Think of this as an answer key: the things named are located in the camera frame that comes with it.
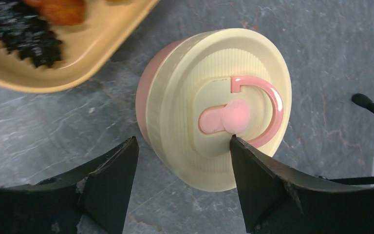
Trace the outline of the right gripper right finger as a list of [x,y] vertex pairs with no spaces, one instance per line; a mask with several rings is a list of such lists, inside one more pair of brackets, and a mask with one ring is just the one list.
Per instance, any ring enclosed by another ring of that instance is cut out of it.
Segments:
[[230,153],[250,234],[374,234],[374,176],[327,179],[233,136]]

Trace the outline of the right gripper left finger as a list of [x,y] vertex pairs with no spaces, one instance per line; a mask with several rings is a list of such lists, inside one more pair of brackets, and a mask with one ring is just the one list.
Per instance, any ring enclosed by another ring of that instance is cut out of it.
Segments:
[[83,217],[109,234],[122,233],[138,154],[130,137],[38,184],[0,187],[0,234],[75,234]]

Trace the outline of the cream round lid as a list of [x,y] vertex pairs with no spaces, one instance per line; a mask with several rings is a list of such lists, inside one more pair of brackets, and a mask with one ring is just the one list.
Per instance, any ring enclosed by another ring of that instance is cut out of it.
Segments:
[[267,37],[243,28],[200,33],[174,48],[152,80],[150,146],[189,186],[230,190],[236,187],[231,137],[272,156],[291,103],[287,65]]

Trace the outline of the black sea cucumber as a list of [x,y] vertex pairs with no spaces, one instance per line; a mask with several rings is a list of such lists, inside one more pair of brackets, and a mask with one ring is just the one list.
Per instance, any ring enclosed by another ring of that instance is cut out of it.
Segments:
[[0,43],[9,55],[30,58],[36,68],[62,60],[62,41],[36,9],[21,0],[0,0]]

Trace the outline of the fried chicken nugget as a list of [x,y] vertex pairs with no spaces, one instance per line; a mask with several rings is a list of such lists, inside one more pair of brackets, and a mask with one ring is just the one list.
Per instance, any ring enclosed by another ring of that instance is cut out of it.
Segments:
[[23,0],[55,25],[78,25],[84,21],[84,0]]

